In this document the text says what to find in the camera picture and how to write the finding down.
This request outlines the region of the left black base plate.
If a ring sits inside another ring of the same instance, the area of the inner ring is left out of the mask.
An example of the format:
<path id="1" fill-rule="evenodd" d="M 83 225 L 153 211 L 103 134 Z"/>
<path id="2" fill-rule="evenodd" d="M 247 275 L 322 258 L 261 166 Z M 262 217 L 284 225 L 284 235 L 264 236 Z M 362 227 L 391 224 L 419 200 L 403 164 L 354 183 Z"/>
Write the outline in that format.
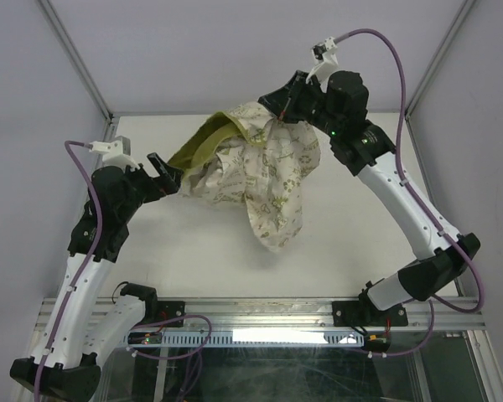
<path id="1" fill-rule="evenodd" d="M 186 303 L 182 300 L 157 300 L 148 304 L 145 316 L 139 324 L 152 324 L 158 322 L 161 326 L 162 321 L 167 321 L 185 314 Z"/>

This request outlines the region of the right aluminium frame post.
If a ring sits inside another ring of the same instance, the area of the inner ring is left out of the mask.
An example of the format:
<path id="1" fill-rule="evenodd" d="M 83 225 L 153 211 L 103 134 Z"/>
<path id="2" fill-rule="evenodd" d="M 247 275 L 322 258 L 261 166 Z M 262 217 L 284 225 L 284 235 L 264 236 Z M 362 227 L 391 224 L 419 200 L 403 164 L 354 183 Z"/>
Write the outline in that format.
<path id="1" fill-rule="evenodd" d="M 420 101 L 428 91 L 436 74 L 441 68 L 443 62 L 448 56 L 454 41 L 459 36 L 462 27 L 465 25 L 473 9 L 478 5 L 477 0 L 464 0 L 455 13 L 454 18 L 443 35 L 437 49 L 434 51 L 427 68 L 423 73 L 423 77 L 419 80 L 416 89 L 407 103 L 404 117 L 408 120 L 411 114 L 415 111 Z"/>

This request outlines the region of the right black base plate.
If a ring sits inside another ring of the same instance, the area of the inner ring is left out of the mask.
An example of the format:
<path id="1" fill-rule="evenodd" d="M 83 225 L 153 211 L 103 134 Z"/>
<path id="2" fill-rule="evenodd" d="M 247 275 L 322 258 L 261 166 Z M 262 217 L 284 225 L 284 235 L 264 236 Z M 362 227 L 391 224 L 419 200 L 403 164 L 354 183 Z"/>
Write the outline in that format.
<path id="1" fill-rule="evenodd" d="M 335 327 L 408 326 L 406 309 L 401 304 L 385 311 L 357 300 L 332 301 L 331 307 Z"/>

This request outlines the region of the aluminium mounting rail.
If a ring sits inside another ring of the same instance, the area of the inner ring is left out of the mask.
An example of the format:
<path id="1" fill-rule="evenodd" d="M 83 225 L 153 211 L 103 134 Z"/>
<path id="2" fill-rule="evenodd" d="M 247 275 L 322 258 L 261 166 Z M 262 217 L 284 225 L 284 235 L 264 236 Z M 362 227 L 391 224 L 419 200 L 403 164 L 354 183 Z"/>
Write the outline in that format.
<path id="1" fill-rule="evenodd" d="M 238 327 L 286 327 L 294 329 L 335 330 L 331 302 L 355 300 L 343 298 L 167 298 L 159 300 L 185 301 L 185 315 L 203 315 L 210 319 L 216 331 Z M 480 312 L 456 312 L 439 301 L 412 301 L 403 305 L 408 326 L 391 327 L 393 332 L 425 332 L 431 321 L 437 332 L 485 330 Z M 384 327 L 366 327 L 381 331 Z"/>

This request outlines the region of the cream green printed jacket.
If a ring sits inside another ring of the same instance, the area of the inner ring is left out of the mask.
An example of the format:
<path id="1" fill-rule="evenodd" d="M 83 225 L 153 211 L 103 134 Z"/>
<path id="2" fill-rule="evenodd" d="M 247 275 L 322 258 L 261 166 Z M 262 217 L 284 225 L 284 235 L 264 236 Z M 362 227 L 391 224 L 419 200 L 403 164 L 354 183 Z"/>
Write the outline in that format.
<path id="1" fill-rule="evenodd" d="M 303 227 L 303 180 L 319 166 L 315 130 L 279 121 L 257 102 L 209 116 L 169 159 L 180 193 L 215 207 L 242 206 L 253 234 L 280 251 Z"/>

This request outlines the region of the aluminium frame post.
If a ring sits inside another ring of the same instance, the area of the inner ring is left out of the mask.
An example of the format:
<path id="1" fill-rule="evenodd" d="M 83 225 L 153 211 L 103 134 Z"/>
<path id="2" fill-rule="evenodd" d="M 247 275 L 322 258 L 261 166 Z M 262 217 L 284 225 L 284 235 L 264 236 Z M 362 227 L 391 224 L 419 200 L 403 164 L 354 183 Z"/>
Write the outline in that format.
<path id="1" fill-rule="evenodd" d="M 464 0 L 455 13 L 454 18 L 443 35 L 437 49 L 434 51 L 427 68 L 423 73 L 423 77 L 419 80 L 416 89 L 407 103 L 404 117 L 408 120 L 411 114 L 415 111 L 420 101 L 428 91 L 436 74 L 441 68 L 443 62 L 448 56 L 454 41 L 459 36 L 462 27 L 465 25 L 473 9 L 478 5 L 477 0 Z"/>
<path id="2" fill-rule="evenodd" d="M 65 27 L 53 3 L 49 0 L 35 0 L 35 3 L 50 26 L 54 36 L 60 43 L 61 48 L 64 50 L 65 55 L 77 73 L 80 82 L 83 84 L 88 95 L 95 103 L 97 110 L 101 113 L 106 122 L 111 122 L 113 113 L 97 87 L 91 72 L 87 68 L 86 63 L 81 57 L 79 50 L 75 46 L 74 41 L 68 33 L 67 28 Z"/>

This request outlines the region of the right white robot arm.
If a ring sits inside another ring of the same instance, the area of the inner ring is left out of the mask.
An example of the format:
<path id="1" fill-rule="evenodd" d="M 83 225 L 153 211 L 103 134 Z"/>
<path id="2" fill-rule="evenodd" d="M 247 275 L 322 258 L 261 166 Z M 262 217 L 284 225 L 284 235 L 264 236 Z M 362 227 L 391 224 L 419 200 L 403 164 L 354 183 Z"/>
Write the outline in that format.
<path id="1" fill-rule="evenodd" d="M 337 71 L 322 86 L 297 71 L 258 102 L 283 123 L 306 122 L 326 134 L 335 158 L 379 198 L 407 238 L 416 260 L 359 295 L 360 319 L 377 324 L 388 309 L 424 302 L 461 276 L 480 241 L 461 234 L 412 182 L 390 137 L 368 120 L 368 98 L 356 72 Z"/>

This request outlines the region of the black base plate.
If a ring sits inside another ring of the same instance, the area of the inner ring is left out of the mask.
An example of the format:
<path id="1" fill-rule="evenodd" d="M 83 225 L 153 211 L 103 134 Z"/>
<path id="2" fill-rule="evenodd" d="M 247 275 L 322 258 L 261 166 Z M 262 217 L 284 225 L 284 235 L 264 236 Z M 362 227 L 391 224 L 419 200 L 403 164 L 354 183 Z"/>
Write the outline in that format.
<path id="1" fill-rule="evenodd" d="M 167 321 L 185 314 L 186 303 L 182 300 L 157 300 L 148 304 L 145 316 L 139 324 L 152 324 L 158 322 L 161 326 L 162 321 Z"/>
<path id="2" fill-rule="evenodd" d="M 385 311 L 357 300 L 332 301 L 331 307 L 335 327 L 408 326 L 406 309 L 401 304 Z"/>

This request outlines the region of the left aluminium frame post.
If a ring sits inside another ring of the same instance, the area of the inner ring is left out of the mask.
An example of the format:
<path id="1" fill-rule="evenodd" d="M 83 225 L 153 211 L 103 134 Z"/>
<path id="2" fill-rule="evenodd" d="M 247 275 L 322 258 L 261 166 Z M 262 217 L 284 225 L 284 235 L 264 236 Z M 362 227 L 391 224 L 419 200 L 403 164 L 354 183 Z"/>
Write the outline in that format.
<path id="1" fill-rule="evenodd" d="M 113 113 L 97 87 L 91 72 L 87 68 L 86 63 L 81 57 L 79 50 L 75 46 L 74 41 L 68 33 L 67 28 L 65 27 L 53 3 L 49 0 L 35 0 L 35 3 L 50 26 L 54 36 L 60 43 L 61 48 L 64 50 L 65 55 L 77 73 L 80 82 L 83 84 L 88 95 L 95 103 L 97 110 L 101 113 L 106 122 L 111 122 Z"/>

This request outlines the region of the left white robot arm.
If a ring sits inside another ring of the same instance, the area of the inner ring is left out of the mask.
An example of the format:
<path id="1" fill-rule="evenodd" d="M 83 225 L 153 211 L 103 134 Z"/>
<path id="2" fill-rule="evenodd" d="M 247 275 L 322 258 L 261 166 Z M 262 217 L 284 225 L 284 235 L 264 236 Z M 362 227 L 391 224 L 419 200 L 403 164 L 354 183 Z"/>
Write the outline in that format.
<path id="1" fill-rule="evenodd" d="M 89 321 L 101 286 L 129 236 L 128 223 L 144 204 L 179 191 L 182 171 L 157 153 L 148 154 L 157 172 L 142 165 L 105 166 L 86 174 L 89 199 L 73 228 L 65 278 L 44 334 L 28 358 L 13 361 L 10 376 L 35 398 L 88 401 L 113 349 L 136 324 L 149 325 L 159 313 L 156 291 L 130 283 L 95 326 Z"/>

